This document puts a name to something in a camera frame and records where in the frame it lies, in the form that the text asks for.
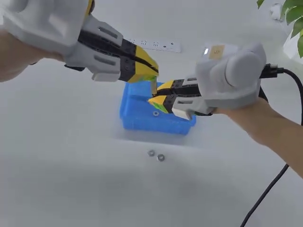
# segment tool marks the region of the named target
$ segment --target green plant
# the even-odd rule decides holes
[[[264,0],[258,0],[258,8],[261,7]],[[286,22],[289,25],[294,22],[294,28],[291,38],[299,34],[298,40],[298,52],[300,58],[303,57],[303,0],[286,0],[282,7],[281,16],[286,18]]]

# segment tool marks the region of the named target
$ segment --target hand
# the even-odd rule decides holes
[[[259,98],[256,103],[236,110],[217,109],[214,114],[227,115],[231,120],[243,128],[257,143],[264,145],[264,138],[271,128],[268,119],[281,118],[282,116],[274,111],[268,102]]]
[[[63,61],[61,55],[29,46],[0,29],[0,82],[15,78],[29,65],[43,58]]]

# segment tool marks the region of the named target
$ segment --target blue container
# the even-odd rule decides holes
[[[187,135],[196,124],[196,117],[191,121],[163,113],[150,105],[150,82],[126,83],[120,106],[120,118],[127,130],[159,131],[171,134]]]

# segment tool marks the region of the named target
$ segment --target forearm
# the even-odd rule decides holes
[[[226,113],[256,142],[276,152],[303,178],[303,127],[275,112],[265,101]]]
[[[58,54],[24,44],[0,26],[0,82],[13,79],[28,65],[42,58],[62,60]]]

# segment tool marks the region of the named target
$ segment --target orange label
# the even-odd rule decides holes
[[[224,49],[225,45],[212,46],[212,49],[209,53],[209,59],[220,60],[223,56]]]

